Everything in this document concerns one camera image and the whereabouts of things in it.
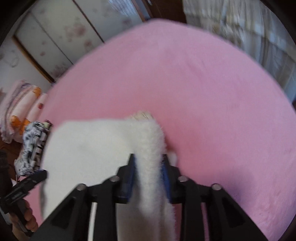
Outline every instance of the human hand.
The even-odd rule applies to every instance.
[[[38,224],[36,222],[36,218],[33,215],[33,211],[30,208],[30,204],[26,200],[25,200],[25,205],[27,208],[27,210],[24,214],[24,218],[27,221],[27,224],[25,227],[26,227],[26,229],[31,230],[32,232],[36,232],[38,229]],[[14,213],[10,213],[10,220],[11,220],[13,226],[15,226],[17,229],[21,230],[21,228],[18,224],[19,219]]]

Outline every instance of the stack of folded blankets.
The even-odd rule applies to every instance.
[[[39,117],[47,94],[24,80],[16,81],[0,105],[2,140],[22,142],[24,129]]]

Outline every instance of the folded towel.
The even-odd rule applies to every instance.
[[[41,164],[49,172],[41,192],[44,218],[78,183],[95,185],[116,174],[130,153],[137,177],[130,203],[117,205],[118,240],[176,240],[174,209],[160,174],[164,134],[155,120],[68,122],[55,130]]]
[[[15,129],[11,126],[10,116],[22,97],[30,90],[31,84],[24,80],[16,81],[0,105],[0,132],[5,143],[11,143]]]

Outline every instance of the pink surface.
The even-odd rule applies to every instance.
[[[76,64],[39,119],[139,110],[163,127],[182,174],[222,184],[269,240],[280,238],[296,213],[296,115],[261,67],[211,34],[150,21]]]

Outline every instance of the brown door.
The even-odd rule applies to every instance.
[[[186,23],[182,0],[143,0],[153,18],[164,18]]]

